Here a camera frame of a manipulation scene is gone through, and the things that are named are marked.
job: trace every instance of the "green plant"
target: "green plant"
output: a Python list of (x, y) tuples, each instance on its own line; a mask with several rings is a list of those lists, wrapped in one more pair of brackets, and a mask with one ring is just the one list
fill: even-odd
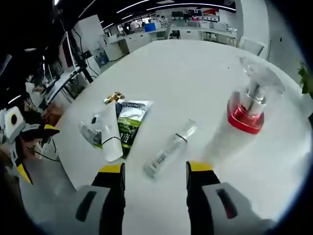
[(300, 62), (300, 68), (298, 69), (298, 74), (301, 76), (300, 84), (302, 87), (302, 94), (313, 94), (313, 78), (309, 74), (307, 68), (303, 62)]

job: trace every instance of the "white tube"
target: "white tube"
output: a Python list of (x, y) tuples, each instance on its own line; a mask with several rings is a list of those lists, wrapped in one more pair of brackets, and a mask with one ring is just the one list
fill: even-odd
[(118, 131), (115, 102), (106, 106), (100, 114), (101, 144), (104, 157), (113, 162), (123, 156), (121, 138)]

